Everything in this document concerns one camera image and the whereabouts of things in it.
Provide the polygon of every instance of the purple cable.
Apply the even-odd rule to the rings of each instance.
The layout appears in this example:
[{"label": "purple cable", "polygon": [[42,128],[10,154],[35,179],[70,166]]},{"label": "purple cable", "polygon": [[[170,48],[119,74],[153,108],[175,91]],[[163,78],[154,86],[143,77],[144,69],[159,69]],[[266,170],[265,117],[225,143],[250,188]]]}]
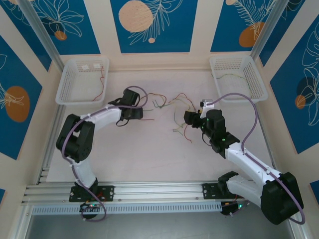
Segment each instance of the purple cable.
[{"label": "purple cable", "polygon": [[[219,102],[221,99],[227,97],[227,96],[241,96],[241,97],[244,97],[246,98],[250,103],[251,105],[253,106],[254,110],[255,110],[255,122],[254,122],[254,125],[253,127],[251,128],[251,130],[248,132],[248,134],[246,135],[246,137],[243,139],[243,142],[241,144],[241,150],[245,153],[245,148],[244,148],[244,144],[246,142],[246,140],[248,139],[248,137],[251,135],[251,133],[254,131],[256,125],[257,125],[257,121],[258,121],[258,112],[257,112],[257,108],[254,104],[254,102],[249,98],[247,97],[246,95],[243,95],[241,93],[229,93],[229,94],[226,94],[226,95],[223,95],[222,97],[218,98],[217,100],[215,100],[213,103],[209,103],[207,104],[208,106],[211,106],[217,102]],[[261,163],[259,163],[256,159],[254,159],[252,156],[250,156],[248,153],[245,153],[245,155],[251,159],[254,163],[256,163],[258,166],[260,166],[263,170],[265,170],[267,172],[267,168],[264,167]],[[303,225],[305,224],[306,222],[306,217],[305,217],[305,214],[304,214],[304,211],[303,209],[301,208],[299,202],[297,201],[297,199],[294,197],[294,195],[291,193],[291,191],[286,187],[285,184],[283,184],[282,181],[279,180],[279,178],[277,178],[272,172],[269,173],[270,176],[272,176],[282,187],[283,189],[288,193],[288,195],[291,197],[291,199],[294,201],[294,203],[296,204],[300,214],[301,214],[301,217],[302,217],[302,220],[301,222],[299,221],[296,221],[295,219],[293,218],[289,218],[289,220],[291,220],[292,222],[294,223],[297,223],[299,225]]]},{"label": "purple cable", "polygon": [[76,179],[76,182],[77,182],[78,184],[80,184],[80,186],[83,187],[83,188],[102,206],[102,208],[103,208],[103,210],[104,210],[104,216],[103,216],[103,218],[97,219],[97,220],[87,220],[87,219],[85,219],[85,218],[83,217],[83,213],[86,211],[86,208],[85,208],[85,209],[81,212],[81,217],[82,217],[82,219],[83,219],[84,221],[87,221],[87,222],[97,223],[97,222],[103,221],[103,220],[106,218],[106,208],[105,208],[104,204],[101,202],[101,200],[100,200],[97,196],[95,196],[95,194],[92,193],[91,190],[88,189],[88,188],[81,182],[81,180],[79,179],[79,176],[77,175],[77,173],[76,173],[76,171],[75,171],[75,168],[74,168],[74,165],[73,165],[72,160],[71,160],[71,159],[68,159],[67,156],[65,156],[65,147],[66,147],[66,144],[67,144],[67,142],[69,141],[71,135],[73,134],[74,130],[75,130],[83,121],[87,120],[89,117],[98,115],[98,114],[100,114],[100,113],[102,113],[102,112],[104,112],[104,111],[107,111],[107,110],[110,110],[110,109],[115,109],[115,108],[138,109],[138,108],[142,108],[143,106],[145,106],[146,103],[148,102],[148,94],[146,93],[146,91],[145,91],[143,88],[139,87],[139,86],[129,86],[129,87],[125,88],[125,90],[127,90],[127,89],[129,89],[129,88],[138,88],[138,89],[140,89],[140,90],[143,91],[143,93],[145,94],[145,97],[146,97],[146,100],[145,100],[144,104],[142,104],[141,106],[110,106],[110,107],[108,107],[108,108],[103,108],[103,109],[101,109],[101,110],[95,111],[94,113],[90,114],[90,116],[86,116],[86,117],[84,117],[83,119],[79,120],[79,121],[71,128],[70,132],[67,134],[67,136],[66,136],[66,138],[65,138],[65,141],[64,141],[64,143],[63,143],[63,145],[62,145],[62,150],[61,150],[62,158],[64,158],[66,161],[68,161],[68,162],[72,165],[71,168],[72,168],[72,172],[73,172],[73,174],[74,174],[74,177],[75,177],[75,179]]}]

